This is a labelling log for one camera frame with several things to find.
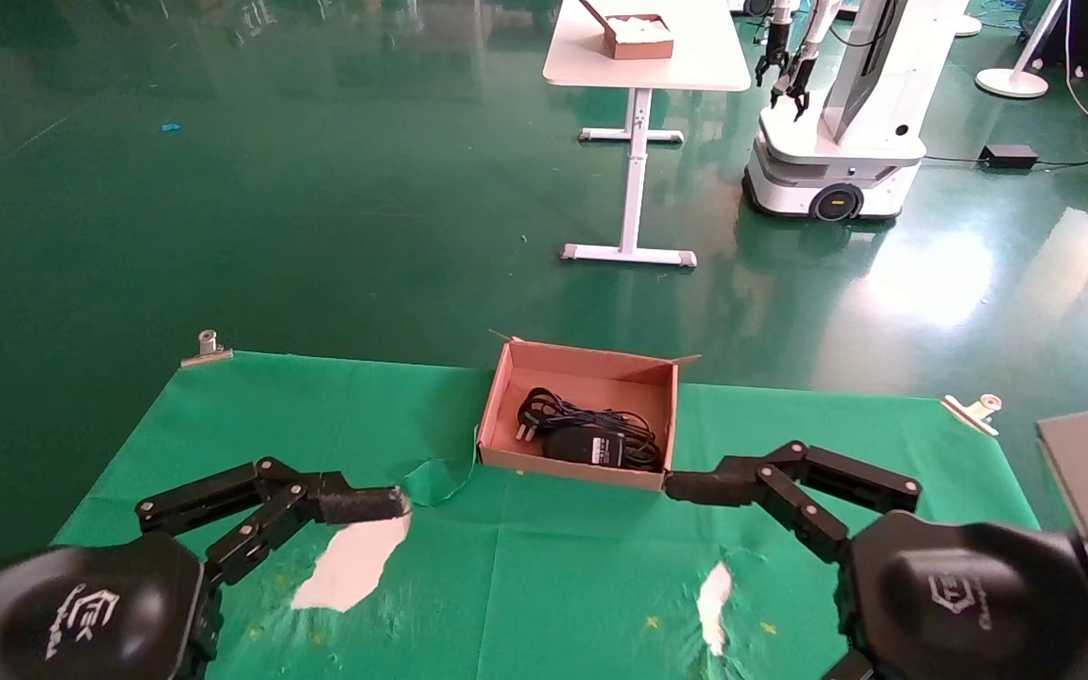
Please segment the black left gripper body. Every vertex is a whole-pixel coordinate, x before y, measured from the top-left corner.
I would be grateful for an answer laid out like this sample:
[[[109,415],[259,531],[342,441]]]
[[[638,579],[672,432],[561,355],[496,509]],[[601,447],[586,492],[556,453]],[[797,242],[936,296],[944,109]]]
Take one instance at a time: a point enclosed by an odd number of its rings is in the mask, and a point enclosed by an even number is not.
[[[202,679],[206,585],[205,564],[163,534],[0,567],[0,679]]]

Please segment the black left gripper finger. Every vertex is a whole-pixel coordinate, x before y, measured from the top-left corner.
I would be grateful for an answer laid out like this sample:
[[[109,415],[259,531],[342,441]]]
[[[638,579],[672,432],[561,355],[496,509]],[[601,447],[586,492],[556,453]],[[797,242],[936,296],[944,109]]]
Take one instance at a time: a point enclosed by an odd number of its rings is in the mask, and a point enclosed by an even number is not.
[[[143,533],[178,536],[234,514],[246,519],[206,551],[212,585],[236,585],[302,526],[350,526],[400,519],[410,500],[400,486],[357,489],[338,470],[302,472],[261,459],[169,489],[135,508]]]

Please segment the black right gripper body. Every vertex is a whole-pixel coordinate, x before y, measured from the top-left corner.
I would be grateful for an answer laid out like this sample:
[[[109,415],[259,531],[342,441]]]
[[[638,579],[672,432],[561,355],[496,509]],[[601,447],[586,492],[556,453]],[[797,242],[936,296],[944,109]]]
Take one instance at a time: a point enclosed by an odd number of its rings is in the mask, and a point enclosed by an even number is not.
[[[874,679],[1062,679],[1088,644],[1066,534],[885,514],[851,539],[837,599]]]

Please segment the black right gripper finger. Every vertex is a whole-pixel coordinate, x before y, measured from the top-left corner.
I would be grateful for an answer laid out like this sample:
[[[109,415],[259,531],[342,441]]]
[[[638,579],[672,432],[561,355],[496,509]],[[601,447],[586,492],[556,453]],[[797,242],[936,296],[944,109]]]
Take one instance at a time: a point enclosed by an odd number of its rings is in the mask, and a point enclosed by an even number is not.
[[[871,659],[860,650],[850,650],[824,673],[823,680],[871,680],[873,677]]]
[[[807,493],[823,492],[876,514],[914,512],[923,487],[914,479],[841,453],[792,440],[761,457],[725,456],[713,470],[670,470],[665,494],[701,506],[755,504],[826,564],[843,560],[849,530]]]

